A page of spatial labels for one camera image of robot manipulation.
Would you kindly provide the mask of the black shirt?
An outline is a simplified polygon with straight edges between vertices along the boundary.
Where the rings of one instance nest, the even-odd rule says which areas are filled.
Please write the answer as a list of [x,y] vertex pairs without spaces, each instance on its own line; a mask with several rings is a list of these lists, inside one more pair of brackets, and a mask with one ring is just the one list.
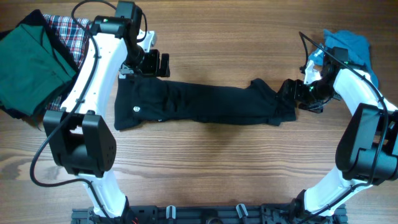
[[189,119],[234,125],[295,121],[295,103],[257,78],[246,88],[173,82],[158,78],[120,78],[114,104],[118,131],[144,121]]

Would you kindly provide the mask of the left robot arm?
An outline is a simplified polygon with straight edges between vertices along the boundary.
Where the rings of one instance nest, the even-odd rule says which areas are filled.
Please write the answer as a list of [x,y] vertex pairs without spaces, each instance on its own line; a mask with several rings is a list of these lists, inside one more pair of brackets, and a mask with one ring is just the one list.
[[116,78],[168,77],[169,55],[155,49],[156,34],[132,1],[85,29],[88,50],[77,80],[58,111],[47,111],[44,146],[56,165],[81,182],[93,203],[86,223],[137,223],[113,172],[116,140],[104,117]]

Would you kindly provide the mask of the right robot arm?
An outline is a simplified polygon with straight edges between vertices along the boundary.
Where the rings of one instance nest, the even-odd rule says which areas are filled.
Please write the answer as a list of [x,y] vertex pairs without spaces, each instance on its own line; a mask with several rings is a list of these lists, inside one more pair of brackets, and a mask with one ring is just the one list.
[[296,200],[306,218],[330,217],[354,194],[397,179],[397,107],[373,85],[348,49],[324,50],[322,70],[307,61],[304,80],[287,79],[281,91],[301,110],[321,113],[332,99],[343,100],[352,118],[336,148],[335,166]]

